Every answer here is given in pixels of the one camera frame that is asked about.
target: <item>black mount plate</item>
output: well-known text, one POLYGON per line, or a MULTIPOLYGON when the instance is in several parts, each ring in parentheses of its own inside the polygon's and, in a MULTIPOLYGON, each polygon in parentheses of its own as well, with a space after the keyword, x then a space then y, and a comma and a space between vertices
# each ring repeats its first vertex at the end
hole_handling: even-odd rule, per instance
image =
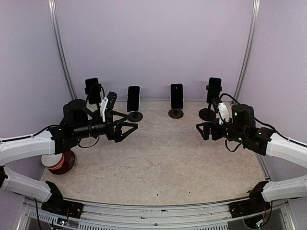
POLYGON ((42 210, 65 217, 68 216, 80 219, 83 210, 83 204, 68 200, 62 200, 61 204, 57 208, 52 208, 51 206, 46 205, 46 203, 43 203, 42 210))
POLYGON ((168 115, 173 119, 180 119, 183 117, 183 111, 181 109, 171 109, 168 111, 168 115))
POLYGON ((230 213, 232 218, 248 216, 264 211, 265 209, 269 210, 271 205, 269 202, 263 202, 262 206, 253 206, 251 205, 250 199, 241 200, 229 204, 230 213))
POLYGON ((139 122, 143 119, 143 114, 140 112, 132 112, 128 114, 128 121, 130 122, 139 122))
POLYGON ((204 121, 213 121, 216 118, 215 112, 208 108, 201 109, 198 116, 204 121))

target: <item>cable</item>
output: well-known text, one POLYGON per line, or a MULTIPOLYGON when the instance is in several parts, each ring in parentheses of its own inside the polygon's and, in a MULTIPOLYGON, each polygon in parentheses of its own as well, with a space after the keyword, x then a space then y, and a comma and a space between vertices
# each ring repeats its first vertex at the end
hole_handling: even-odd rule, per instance
POLYGON ((271 202, 271 209, 270 209, 270 213, 269 213, 269 217, 266 219, 266 221, 264 222, 264 224, 262 224, 260 227, 262 228, 263 226, 265 226, 268 222, 269 222, 269 220, 270 220, 270 218, 271 218, 271 215, 272 215, 272 211, 273 211, 273 201, 271 202))
POLYGON ((51 221, 51 225, 49 224, 49 221, 48 221, 47 223, 48 223, 50 229, 53 230, 53 229, 54 229, 54 228, 53 228, 53 219, 52 219, 52 221, 51 221))
POLYGON ((50 125, 50 126, 47 126, 47 127, 43 128, 42 130, 38 131, 37 133, 31 134, 31 135, 28 135, 28 136, 24 136, 24 137, 19 137, 19 138, 11 138, 11 139, 2 140, 2 141, 0 141, 0 143, 1 142, 9 142, 9 141, 15 141, 15 140, 22 140, 22 139, 32 138, 32 137, 35 137, 35 136, 39 135, 40 133, 42 133, 46 129, 49 129, 49 128, 55 127, 55 126, 57 126, 57 125, 50 125))
MULTIPOLYGON (((227 93, 222 93, 221 96, 220 96, 220 100, 221 100, 221 98, 222 98, 223 96, 228 96, 228 97, 230 97, 235 103, 240 104, 233 96, 231 96, 230 94, 227 94, 227 93)), ((277 133, 279 136, 281 136, 282 138, 286 139, 287 141, 290 141, 290 142, 292 142, 292 143, 295 143, 295 144, 297 144, 297 145, 300 145, 300 146, 303 146, 303 147, 307 148, 307 145, 302 144, 302 143, 300 143, 300 142, 297 142, 297 141, 295 141, 295 140, 291 140, 290 138, 287 138, 286 136, 282 135, 280 132, 278 132, 278 131, 276 130, 276 128, 275 128, 274 126, 272 126, 272 125, 270 125, 270 124, 267 124, 267 123, 264 123, 264 122, 258 120, 257 118, 255 118, 255 121, 257 121, 258 123, 262 124, 263 126, 267 126, 267 127, 271 128, 272 131, 273 131, 274 133, 277 133)))
POLYGON ((37 216, 38 226, 39 226, 39 229, 40 229, 40 230, 42 230, 42 226, 40 225, 40 221, 39 221, 38 207, 37 207, 37 200, 34 198, 34 201, 35 201, 35 206, 36 206, 36 216, 37 216))
POLYGON ((262 227, 264 227, 264 226, 269 222, 269 220, 270 220, 270 218, 271 218, 271 215, 272 215, 272 209, 273 209, 273 201, 271 201, 271 209, 270 209, 270 213, 269 213, 269 216, 268 216, 267 219, 265 219, 265 218, 266 218, 266 215, 267 215, 267 212, 266 212, 267 210, 264 209, 264 216, 263 216, 263 219, 262 219, 264 222, 262 223, 262 225, 260 224, 259 226, 255 226, 254 228, 252 228, 252 227, 247 226, 246 223, 245 223, 245 220, 250 219, 250 218, 254 218, 254 217, 257 217, 257 216, 260 216, 260 215, 257 215, 257 216, 253 216, 253 217, 250 217, 250 218, 243 219, 244 225, 245 225, 248 229, 251 229, 251 230, 261 229, 262 227))
POLYGON ((79 146, 80 148, 82 148, 82 149, 87 149, 87 148, 90 148, 90 147, 93 147, 94 145, 96 145, 96 144, 98 143, 99 140, 100 140, 100 136, 98 136, 97 141, 96 141, 93 145, 91 145, 91 146, 81 146, 81 145, 80 145, 81 140, 80 140, 80 141, 78 142, 78 146, 79 146))
POLYGON ((230 94, 227 94, 227 93, 225 93, 225 92, 221 94, 220 100, 222 99, 223 96, 228 96, 228 97, 230 97, 235 103, 240 104, 233 96, 231 96, 230 94))
POLYGON ((221 115, 220 110, 218 111, 218 114, 219 114, 219 116, 220 116, 221 121, 224 123, 224 120, 223 120, 223 118, 222 118, 222 115, 221 115))
POLYGON ((67 209, 67 215, 66 215, 66 218, 67 218, 67 223, 66 223, 66 225, 68 225, 68 221, 69 221, 68 214, 69 214, 69 208, 67 209))
POLYGON ((227 149, 228 151, 230 151, 230 152, 235 152, 235 151, 237 151, 237 149, 238 149, 239 146, 241 145, 241 143, 240 143, 240 144, 238 144, 238 145, 235 147, 234 150, 230 150, 229 147, 228 147, 227 141, 228 141, 228 139, 225 139, 225 146, 226 146, 226 149, 227 149))

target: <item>lavender wall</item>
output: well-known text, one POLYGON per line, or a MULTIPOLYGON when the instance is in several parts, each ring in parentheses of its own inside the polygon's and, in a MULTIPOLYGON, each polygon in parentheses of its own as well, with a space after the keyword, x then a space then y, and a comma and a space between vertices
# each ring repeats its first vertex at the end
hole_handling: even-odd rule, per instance
MULTIPOLYGON (((240 101, 286 136, 307 142, 307 2, 262 0, 240 101)), ((273 180, 307 169, 265 157, 273 180)), ((307 226, 307 198, 290 201, 299 230, 307 226)))
POLYGON ((141 100, 169 100, 169 85, 183 83, 185 99, 204 100, 209 77, 234 93, 252 7, 252 0, 57 1, 78 97, 91 77, 119 99, 140 85, 141 100))
MULTIPOLYGON (((36 132, 62 118, 69 101, 47 1, 0 3, 0 137, 36 132)), ((8 164, 39 178, 40 158, 8 164)), ((12 230, 24 198, 0 191, 0 229, 12 230)))

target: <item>phone screen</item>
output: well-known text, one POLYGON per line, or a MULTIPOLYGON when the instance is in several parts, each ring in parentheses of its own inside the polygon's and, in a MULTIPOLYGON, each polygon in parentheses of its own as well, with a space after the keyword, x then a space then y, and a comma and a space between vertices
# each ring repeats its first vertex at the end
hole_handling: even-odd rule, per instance
POLYGON ((85 80, 85 92, 88 95, 89 104, 101 103, 100 86, 98 85, 98 78, 90 78, 85 80))
POLYGON ((129 86, 127 94, 127 112, 138 112, 140 109, 140 87, 129 86))
POLYGON ((183 109, 183 86, 182 84, 171 84, 172 109, 183 109))
POLYGON ((209 78, 209 86, 207 93, 207 103, 211 104, 212 100, 220 96, 222 79, 209 78))

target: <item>white plastic clip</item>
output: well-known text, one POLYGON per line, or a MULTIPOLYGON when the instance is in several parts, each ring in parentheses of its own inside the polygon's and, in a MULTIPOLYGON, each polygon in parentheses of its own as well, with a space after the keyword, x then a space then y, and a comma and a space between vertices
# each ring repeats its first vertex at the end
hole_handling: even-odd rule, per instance
POLYGON ((107 97, 104 97, 102 99, 102 102, 100 103, 100 114, 102 116, 102 121, 105 122, 106 121, 106 115, 105 115, 105 111, 106 111, 106 105, 107 105, 107 102, 108 102, 108 98, 107 97))
POLYGON ((226 107, 226 104, 224 102, 219 103, 219 113, 221 115, 220 117, 220 125, 223 124, 223 122, 229 122, 229 111, 226 107))

